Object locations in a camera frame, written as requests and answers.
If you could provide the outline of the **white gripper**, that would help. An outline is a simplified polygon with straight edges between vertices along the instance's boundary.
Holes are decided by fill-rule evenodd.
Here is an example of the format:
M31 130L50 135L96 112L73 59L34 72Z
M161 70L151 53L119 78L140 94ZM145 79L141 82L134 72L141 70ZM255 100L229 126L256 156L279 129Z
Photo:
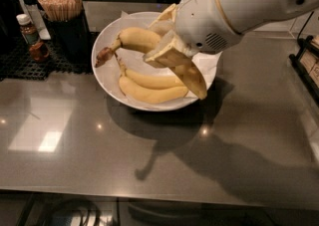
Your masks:
M155 68L189 64L198 52L217 54L242 40L219 0L180 0L164 9L148 29L164 35L144 55L144 62Z

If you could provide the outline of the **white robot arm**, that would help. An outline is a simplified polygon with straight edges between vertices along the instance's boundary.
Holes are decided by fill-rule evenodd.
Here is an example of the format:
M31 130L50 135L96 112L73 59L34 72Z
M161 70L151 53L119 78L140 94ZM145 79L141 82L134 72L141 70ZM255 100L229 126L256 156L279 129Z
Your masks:
M195 54L217 54L265 24L296 18L319 7L319 0L180 0L173 27L144 61L175 67Z

